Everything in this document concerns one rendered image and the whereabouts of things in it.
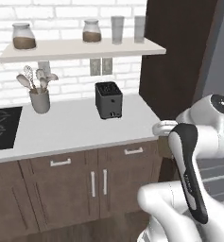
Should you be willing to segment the tall dark brown cabinet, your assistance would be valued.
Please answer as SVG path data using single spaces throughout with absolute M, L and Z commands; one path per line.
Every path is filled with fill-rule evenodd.
M 192 104 L 218 0 L 147 0 L 146 38 L 165 48 L 142 57 L 139 95 L 162 120 Z

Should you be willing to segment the grey utensil pot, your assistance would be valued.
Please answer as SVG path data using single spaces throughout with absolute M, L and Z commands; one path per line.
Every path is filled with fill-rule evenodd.
M 49 111 L 50 99 L 48 91 L 41 92 L 41 89 L 38 88 L 37 93 L 30 91 L 29 96 L 31 100 L 31 105 L 36 113 L 43 114 Z

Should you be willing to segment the grey wall outlet plate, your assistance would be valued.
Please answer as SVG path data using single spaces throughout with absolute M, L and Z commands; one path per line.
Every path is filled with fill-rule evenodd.
M 102 59 L 102 75 L 112 74 L 112 58 Z
M 90 75 L 99 76 L 101 74 L 101 59 L 90 59 Z

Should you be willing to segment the black hob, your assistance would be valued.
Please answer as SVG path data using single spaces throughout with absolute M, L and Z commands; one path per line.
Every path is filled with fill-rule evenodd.
M 14 148 L 23 107 L 0 109 L 0 150 Z

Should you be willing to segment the large glass jar brown contents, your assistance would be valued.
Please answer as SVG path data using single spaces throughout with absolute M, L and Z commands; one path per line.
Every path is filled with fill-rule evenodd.
M 36 39 L 29 23 L 14 23 L 12 42 L 16 49 L 27 50 L 36 47 Z

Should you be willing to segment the white wall shelf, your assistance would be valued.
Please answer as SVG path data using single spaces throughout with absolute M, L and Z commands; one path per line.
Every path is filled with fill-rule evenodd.
M 82 40 L 50 40 L 37 41 L 37 47 L 30 50 L 17 50 L 9 44 L 0 55 L 0 62 L 62 61 L 163 55 L 165 53 L 165 48 L 148 39 L 145 39 L 143 43 L 136 43 L 132 38 L 124 38 L 120 44 L 113 44 L 111 39 L 103 39 L 101 43 L 85 43 Z

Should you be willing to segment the wooden spoon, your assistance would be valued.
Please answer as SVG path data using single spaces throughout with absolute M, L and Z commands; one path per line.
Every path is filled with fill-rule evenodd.
M 33 91 L 29 80 L 23 74 L 19 74 L 16 78 L 24 87 L 27 87 L 30 91 Z

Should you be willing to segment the clear drinking glass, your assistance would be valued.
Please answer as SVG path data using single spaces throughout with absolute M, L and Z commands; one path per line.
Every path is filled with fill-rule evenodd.
M 123 28 L 124 28 L 124 16 L 112 16 L 112 42 L 114 44 L 120 44 L 123 38 Z
M 142 43 L 144 41 L 145 24 L 146 24 L 145 16 L 134 17 L 134 41 L 136 43 Z

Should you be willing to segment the dark grey toaster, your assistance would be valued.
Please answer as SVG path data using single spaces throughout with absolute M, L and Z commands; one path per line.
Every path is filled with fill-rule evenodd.
M 122 116 L 123 94 L 113 81 L 97 82 L 95 84 L 95 105 L 101 119 L 109 119 L 110 112 L 115 112 L 114 118 Z

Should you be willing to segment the brown drawer front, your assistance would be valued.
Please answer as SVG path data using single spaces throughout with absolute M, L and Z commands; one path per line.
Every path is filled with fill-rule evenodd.
M 153 166 L 160 160 L 157 144 L 152 141 L 104 147 L 98 151 L 98 164 L 102 168 Z
M 28 165 L 37 177 L 81 175 L 97 165 L 97 151 L 93 149 L 32 158 L 28 160 Z

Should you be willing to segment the wide brown cupboard door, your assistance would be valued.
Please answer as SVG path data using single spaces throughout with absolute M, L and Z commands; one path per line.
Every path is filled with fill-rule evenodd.
M 0 242 L 38 230 L 18 162 L 0 163 Z

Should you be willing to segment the pale serving spoon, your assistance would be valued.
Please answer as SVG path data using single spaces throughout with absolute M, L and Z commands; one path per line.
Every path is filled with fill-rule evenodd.
M 47 76 L 46 78 L 46 89 L 47 89 L 47 86 L 48 86 L 48 83 L 51 81 L 51 80 L 58 80 L 58 76 L 56 74 L 50 74 L 49 76 Z

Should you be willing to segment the small glass jar brown contents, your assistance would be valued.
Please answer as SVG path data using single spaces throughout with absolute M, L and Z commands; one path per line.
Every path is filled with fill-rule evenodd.
M 84 21 L 82 38 L 85 43 L 101 42 L 101 31 L 96 19 L 87 19 Z

